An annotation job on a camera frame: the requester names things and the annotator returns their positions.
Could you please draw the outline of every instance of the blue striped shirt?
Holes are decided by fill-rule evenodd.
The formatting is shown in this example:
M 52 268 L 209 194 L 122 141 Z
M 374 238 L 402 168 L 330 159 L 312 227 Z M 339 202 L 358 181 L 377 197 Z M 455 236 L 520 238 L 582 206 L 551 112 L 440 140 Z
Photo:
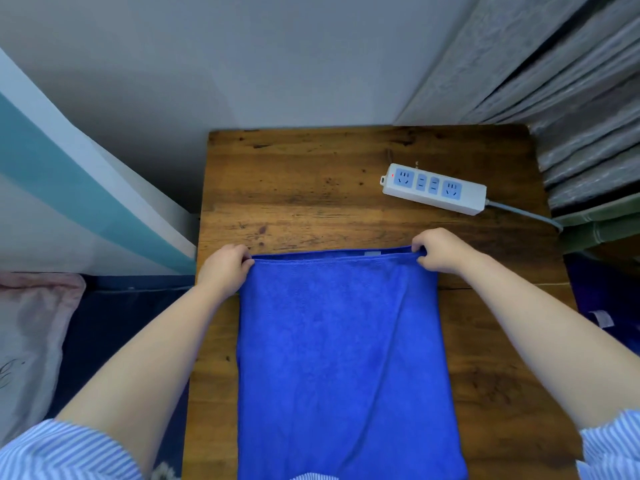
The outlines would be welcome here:
M 582 480 L 640 479 L 640 411 L 580 432 Z M 0 449 L 2 480 L 142 480 L 131 455 L 94 429 L 43 421 Z M 308 473 L 294 480 L 338 480 Z

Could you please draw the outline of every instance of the wood grain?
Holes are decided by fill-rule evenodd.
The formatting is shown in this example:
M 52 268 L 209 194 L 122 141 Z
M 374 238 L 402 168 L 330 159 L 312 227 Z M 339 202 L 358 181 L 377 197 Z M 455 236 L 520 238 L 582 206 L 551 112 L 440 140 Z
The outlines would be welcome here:
M 228 242 L 254 253 L 382 248 L 446 226 L 575 307 L 553 227 L 494 209 L 468 217 L 383 195 L 389 155 L 484 183 L 490 199 L 548 215 L 524 127 L 217 132 L 209 140 L 198 265 Z M 570 421 L 468 285 L 441 275 L 439 288 L 471 478 L 574 478 L 580 443 Z M 233 297 L 218 311 L 191 377 L 185 480 L 236 477 L 237 318 Z

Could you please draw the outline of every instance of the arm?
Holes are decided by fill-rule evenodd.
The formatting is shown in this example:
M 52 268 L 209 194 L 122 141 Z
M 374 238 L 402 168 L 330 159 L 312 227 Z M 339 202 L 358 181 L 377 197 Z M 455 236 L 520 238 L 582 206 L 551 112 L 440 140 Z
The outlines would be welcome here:
M 444 229 L 413 239 L 419 263 L 454 273 L 480 295 L 524 362 L 578 428 L 640 409 L 640 357 L 551 295 Z
M 242 286 L 252 265 L 244 246 L 215 252 L 198 284 L 111 357 L 56 420 L 106 433 L 148 476 L 213 313 Z

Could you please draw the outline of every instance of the blue towel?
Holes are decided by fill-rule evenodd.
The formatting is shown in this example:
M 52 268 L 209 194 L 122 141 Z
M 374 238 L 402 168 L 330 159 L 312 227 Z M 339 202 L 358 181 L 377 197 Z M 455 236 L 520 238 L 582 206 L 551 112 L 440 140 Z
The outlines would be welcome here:
M 467 477 L 437 275 L 417 256 L 255 257 L 240 291 L 239 480 Z

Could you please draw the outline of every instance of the gray cable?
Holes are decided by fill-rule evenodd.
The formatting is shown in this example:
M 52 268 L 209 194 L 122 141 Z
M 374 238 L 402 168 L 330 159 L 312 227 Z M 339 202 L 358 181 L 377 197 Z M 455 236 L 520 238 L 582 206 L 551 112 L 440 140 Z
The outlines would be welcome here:
M 556 222 L 553 219 L 549 219 L 548 217 L 539 216 L 537 214 L 533 214 L 532 212 L 527 212 L 526 210 L 516 209 L 515 207 L 512 207 L 510 205 L 505 205 L 503 203 L 492 202 L 489 199 L 487 199 L 484 202 L 484 204 L 485 205 L 491 205 L 492 207 L 497 207 L 498 209 L 503 209 L 503 210 L 508 210 L 510 212 L 515 212 L 516 214 L 520 214 L 521 216 L 531 217 L 532 219 L 537 219 L 539 221 L 546 222 L 547 224 L 551 224 L 552 226 L 556 227 L 560 232 L 562 232 L 563 229 L 564 229 L 562 224 L 560 224 L 559 222 Z

